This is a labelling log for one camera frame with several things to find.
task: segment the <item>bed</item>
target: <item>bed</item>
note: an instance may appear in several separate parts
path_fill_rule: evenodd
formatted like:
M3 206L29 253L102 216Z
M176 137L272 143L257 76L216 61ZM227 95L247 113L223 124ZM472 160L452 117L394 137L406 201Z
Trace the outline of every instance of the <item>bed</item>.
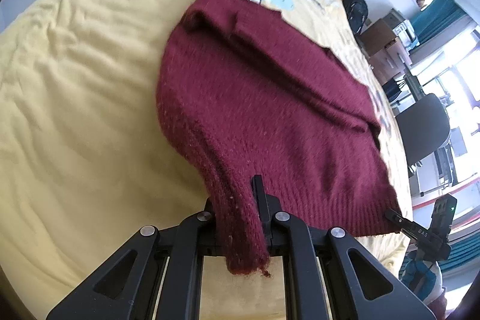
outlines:
M160 131L154 96L166 40L193 1L37 0L0 35L0 290L11 286L38 320L140 227L174 226L205 204L202 179ZM252 1L281 10L369 87L411 219L400 134L342 0ZM404 235L358 239L398 273ZM235 277L207 258L202 319L284 318L281 268Z

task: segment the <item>black bag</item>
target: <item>black bag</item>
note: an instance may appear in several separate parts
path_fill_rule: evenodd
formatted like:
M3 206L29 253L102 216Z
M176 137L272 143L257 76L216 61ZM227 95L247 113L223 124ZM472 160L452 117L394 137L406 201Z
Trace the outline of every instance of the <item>black bag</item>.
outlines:
M353 35L360 34L368 17L368 7L365 0L343 0L343 7Z

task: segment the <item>teal curtain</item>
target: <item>teal curtain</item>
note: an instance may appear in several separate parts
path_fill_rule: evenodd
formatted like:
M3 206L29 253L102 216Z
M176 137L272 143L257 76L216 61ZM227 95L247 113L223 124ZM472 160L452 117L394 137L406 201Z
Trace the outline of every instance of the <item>teal curtain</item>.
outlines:
M410 22L422 45L465 14L454 0L433 0Z

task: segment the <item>maroon sweater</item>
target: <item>maroon sweater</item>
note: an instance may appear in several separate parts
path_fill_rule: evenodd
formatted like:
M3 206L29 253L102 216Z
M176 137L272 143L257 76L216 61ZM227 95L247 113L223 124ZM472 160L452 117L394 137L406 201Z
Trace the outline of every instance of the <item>maroon sweater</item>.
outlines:
M164 135L205 181L230 271L268 263L254 174L310 226L395 231L367 87L279 12L196 0L166 44L157 105Z

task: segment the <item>gray chair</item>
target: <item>gray chair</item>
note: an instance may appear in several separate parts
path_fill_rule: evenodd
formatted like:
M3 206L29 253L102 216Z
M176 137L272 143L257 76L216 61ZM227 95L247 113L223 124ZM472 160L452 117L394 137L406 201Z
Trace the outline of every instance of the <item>gray chair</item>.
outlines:
M435 94L424 96L395 119L409 166L436 151L450 136L448 114Z

